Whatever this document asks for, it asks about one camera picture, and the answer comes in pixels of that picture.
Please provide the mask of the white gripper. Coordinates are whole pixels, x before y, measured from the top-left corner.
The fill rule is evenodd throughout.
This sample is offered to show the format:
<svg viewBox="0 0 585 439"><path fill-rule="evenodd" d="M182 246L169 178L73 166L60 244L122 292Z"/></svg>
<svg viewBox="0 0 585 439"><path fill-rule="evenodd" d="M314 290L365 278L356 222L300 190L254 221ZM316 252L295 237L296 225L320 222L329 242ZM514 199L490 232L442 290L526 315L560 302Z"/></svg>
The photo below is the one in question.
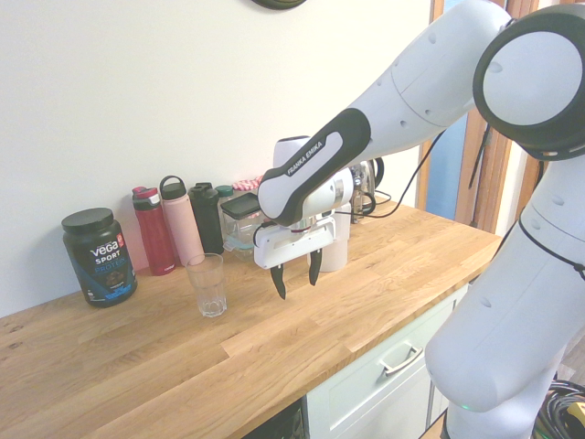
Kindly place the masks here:
<svg viewBox="0 0 585 439"><path fill-rule="evenodd" d="M283 226L258 230L255 238L254 262L262 269L270 269L272 282L279 297L286 298L283 280L284 263L309 254L309 281L316 286L322 264L322 250L334 242L335 220L318 220L309 230L294 232Z"/></svg>

